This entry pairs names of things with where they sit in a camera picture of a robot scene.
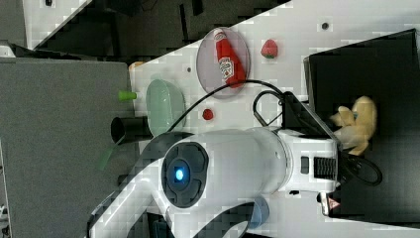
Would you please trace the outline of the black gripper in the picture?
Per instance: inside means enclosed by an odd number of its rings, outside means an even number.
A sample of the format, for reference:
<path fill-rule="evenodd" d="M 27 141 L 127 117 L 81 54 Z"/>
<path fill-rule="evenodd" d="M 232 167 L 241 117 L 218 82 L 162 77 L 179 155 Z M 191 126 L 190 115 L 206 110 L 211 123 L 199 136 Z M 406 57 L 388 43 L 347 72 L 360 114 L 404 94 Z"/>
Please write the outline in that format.
<path fill-rule="evenodd" d="M 325 122 L 305 103 L 286 91 L 282 102 L 282 128 L 307 136 L 332 136 L 333 132 Z"/>

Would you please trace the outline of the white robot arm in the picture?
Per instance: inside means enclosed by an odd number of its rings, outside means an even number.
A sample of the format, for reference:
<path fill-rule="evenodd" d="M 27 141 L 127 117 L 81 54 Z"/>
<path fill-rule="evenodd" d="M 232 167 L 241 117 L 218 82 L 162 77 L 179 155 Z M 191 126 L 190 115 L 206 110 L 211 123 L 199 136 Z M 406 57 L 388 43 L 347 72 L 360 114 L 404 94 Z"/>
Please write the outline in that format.
<path fill-rule="evenodd" d="M 173 144 L 110 195 L 85 238 L 128 238 L 152 203 L 174 238 L 243 238 L 255 216 L 267 219 L 267 196 L 334 191 L 340 141 L 292 93 L 284 106 L 301 131 L 265 126 L 174 134 Z"/>

